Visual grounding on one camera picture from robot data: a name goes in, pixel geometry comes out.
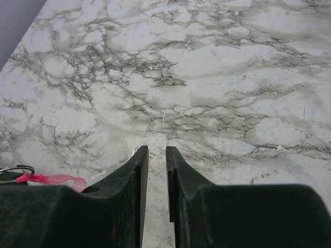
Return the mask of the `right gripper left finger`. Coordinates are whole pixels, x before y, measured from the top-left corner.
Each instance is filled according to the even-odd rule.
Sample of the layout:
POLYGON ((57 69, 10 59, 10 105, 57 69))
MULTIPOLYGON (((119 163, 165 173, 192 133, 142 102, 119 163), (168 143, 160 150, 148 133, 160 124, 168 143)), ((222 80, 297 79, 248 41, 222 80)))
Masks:
POLYGON ((77 192, 67 186, 2 186, 1 247, 141 247, 148 147, 77 192))

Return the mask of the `pink tag metal keyring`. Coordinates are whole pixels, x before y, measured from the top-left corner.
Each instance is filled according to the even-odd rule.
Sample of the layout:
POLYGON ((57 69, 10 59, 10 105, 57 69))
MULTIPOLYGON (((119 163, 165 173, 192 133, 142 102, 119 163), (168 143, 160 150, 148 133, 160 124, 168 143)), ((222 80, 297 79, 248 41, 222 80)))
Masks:
POLYGON ((36 174, 35 172, 34 175, 29 176, 28 171, 26 171, 23 176, 16 179, 16 182, 33 182, 45 185, 64 184, 68 181, 71 182, 70 187, 78 192, 82 192, 87 187, 87 182, 85 179, 64 174, 45 176, 36 174))

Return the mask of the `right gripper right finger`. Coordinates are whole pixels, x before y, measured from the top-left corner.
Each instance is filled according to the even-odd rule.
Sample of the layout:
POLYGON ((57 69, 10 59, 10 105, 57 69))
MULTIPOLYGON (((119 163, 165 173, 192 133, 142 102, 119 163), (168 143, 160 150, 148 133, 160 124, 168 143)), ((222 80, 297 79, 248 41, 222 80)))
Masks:
POLYGON ((176 247, 330 247, 330 215, 301 184, 216 185, 166 148, 176 247))

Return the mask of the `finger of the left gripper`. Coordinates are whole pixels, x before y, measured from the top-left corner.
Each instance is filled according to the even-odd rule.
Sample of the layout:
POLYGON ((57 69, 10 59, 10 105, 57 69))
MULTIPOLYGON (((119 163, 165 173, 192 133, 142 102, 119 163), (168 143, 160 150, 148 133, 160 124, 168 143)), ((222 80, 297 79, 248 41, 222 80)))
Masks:
POLYGON ((35 169, 28 165, 17 165, 12 168, 1 168, 1 185, 28 185, 27 182, 16 182, 16 179, 23 176, 26 171, 28 175, 35 174, 35 169))

